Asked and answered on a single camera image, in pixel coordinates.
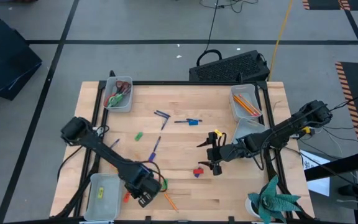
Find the pencil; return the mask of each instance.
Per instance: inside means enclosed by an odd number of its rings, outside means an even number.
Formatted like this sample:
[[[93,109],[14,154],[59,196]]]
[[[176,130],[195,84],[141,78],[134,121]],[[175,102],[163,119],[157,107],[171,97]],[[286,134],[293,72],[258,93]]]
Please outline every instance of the pencil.
[[[255,108],[255,107],[252,105],[252,103],[249,103],[249,101],[248,101],[247,99],[245,99],[241,94],[239,94],[239,96],[240,96],[245,102],[247,102],[247,103],[254,109],[254,112],[255,112],[257,115],[260,114],[260,113],[259,113],[259,110],[258,110],[257,108]]]
[[[164,193],[165,198],[169,201],[169,203],[171,204],[172,208],[175,209],[175,211],[178,212],[178,208],[175,206],[175,204],[172,202],[171,198],[167,195],[167,193]]]
[[[254,112],[252,112],[247,105],[245,105],[236,95],[233,95],[234,101],[236,101],[238,104],[240,104],[246,111],[248,111],[249,114],[254,115]]]

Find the plastic container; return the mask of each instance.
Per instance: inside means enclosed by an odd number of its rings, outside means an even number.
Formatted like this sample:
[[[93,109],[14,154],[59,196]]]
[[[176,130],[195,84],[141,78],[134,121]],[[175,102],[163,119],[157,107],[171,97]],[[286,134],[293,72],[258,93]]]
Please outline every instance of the plastic container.
[[[259,124],[258,122],[251,121],[247,118],[241,118],[239,123],[237,124],[237,128],[234,131],[233,139],[231,142],[233,144],[237,144],[237,138],[241,138],[246,136],[247,134],[252,133],[261,133],[264,132],[267,128],[263,124]]]
[[[131,111],[132,98],[134,95],[134,86],[131,77],[110,77],[107,79],[106,89],[104,91],[103,106],[104,106],[104,102],[106,101],[106,98],[117,91],[116,82],[118,80],[128,82],[129,84],[131,84],[131,92],[128,93],[126,96],[124,96],[124,98],[117,104],[117,106],[115,107],[105,106],[105,108],[113,113],[128,113]]]
[[[254,116],[248,113],[241,105],[239,105],[233,100],[233,95],[238,96],[239,94],[241,94],[245,99],[247,99],[248,102],[252,103],[252,106],[254,106],[258,110],[259,115]],[[262,115],[262,111],[259,108],[258,101],[255,96],[255,86],[253,84],[232,86],[230,90],[229,99],[230,99],[231,111],[233,112],[233,118],[237,122],[241,118],[251,119],[251,118],[258,118],[259,116]]]
[[[121,209],[122,181],[117,174],[93,174],[89,192],[86,221],[110,221],[117,218]]]

